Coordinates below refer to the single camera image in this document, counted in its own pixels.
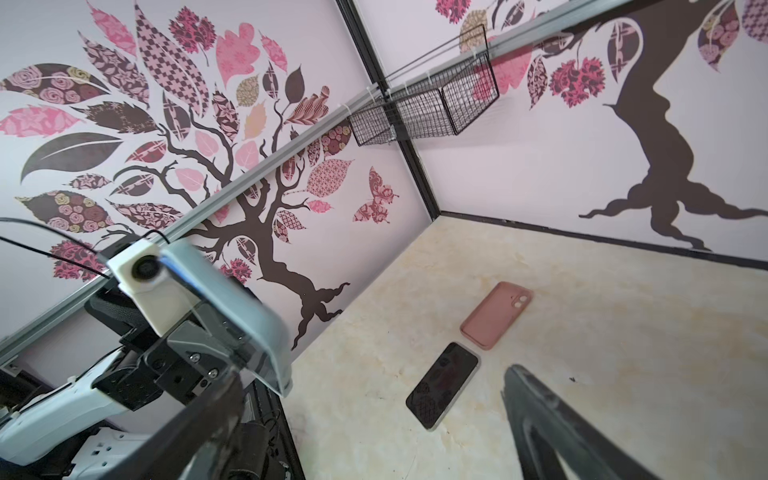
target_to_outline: wire basket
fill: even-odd
[[[372,99],[349,116],[360,146],[394,140],[458,135],[498,98],[498,86],[491,68],[485,27],[464,33],[428,52],[414,62],[467,35],[482,36],[485,48],[414,84],[405,84],[383,98]],[[400,68],[407,68],[414,62]]]

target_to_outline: phone screen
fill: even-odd
[[[406,399],[406,406],[431,430],[443,417],[478,365],[478,357],[451,342],[432,364],[421,382]]]

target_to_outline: black cable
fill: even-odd
[[[71,263],[72,265],[77,265],[80,268],[84,268],[84,269],[89,270],[89,271],[91,271],[93,273],[96,273],[97,275],[101,275],[102,277],[106,278],[107,280],[111,279],[110,276],[104,275],[102,272],[100,272],[100,271],[98,271],[96,269],[90,268],[89,266],[85,266],[82,263],[78,263],[78,262],[75,262],[73,260],[69,260],[67,258],[60,257],[59,255],[55,255],[53,253],[44,252],[43,250],[38,250],[36,248],[29,247],[27,245],[24,245],[23,243],[16,242],[16,241],[11,240],[9,238],[0,237],[0,240],[2,240],[4,242],[8,242],[11,245],[16,245],[17,247],[21,247],[21,248],[24,248],[26,250],[30,250],[30,251],[35,252],[35,253],[40,253],[41,255],[45,255],[46,257],[55,258],[56,260],[61,260],[61,261],[67,262],[67,263]]]
[[[163,240],[165,240],[165,243],[170,245],[170,240],[168,240],[168,237],[163,235],[163,232],[161,232],[159,230],[154,230],[154,229],[150,230],[150,231],[146,232],[144,235],[142,235],[141,238],[147,238],[147,235],[149,235],[150,233],[156,233],[156,234],[160,235],[161,237],[163,237]]]
[[[93,253],[96,257],[101,257],[101,253],[97,252],[93,248],[89,247],[85,243],[82,243],[80,240],[74,238],[71,235],[67,235],[66,233],[62,232],[59,229],[56,229],[54,227],[50,227],[46,225],[45,223],[37,223],[33,222],[31,220],[24,220],[23,218],[10,218],[10,217],[0,217],[0,222],[11,222],[11,223],[23,223],[25,225],[32,225],[33,227],[39,227],[43,230],[48,230],[50,232],[56,233],[57,235],[66,238],[67,240],[71,241],[72,243],[75,243],[76,245],[79,245],[80,247],[85,248],[89,252]]]

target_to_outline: table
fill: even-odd
[[[458,327],[535,291],[485,352]],[[768,467],[768,273],[439,217],[293,364],[307,478],[520,478],[499,392],[521,363],[661,478]],[[451,341],[481,367],[434,432],[406,396]]]

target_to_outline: butterfly decal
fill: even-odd
[[[368,184],[371,187],[371,194],[373,194],[373,200],[367,201],[362,207],[360,207],[353,218],[353,222],[366,222],[373,220],[374,223],[389,223],[386,219],[389,213],[384,204],[391,204],[395,197],[392,191],[392,187],[384,184],[382,176],[376,173],[376,170],[371,167],[371,171],[368,173]]]

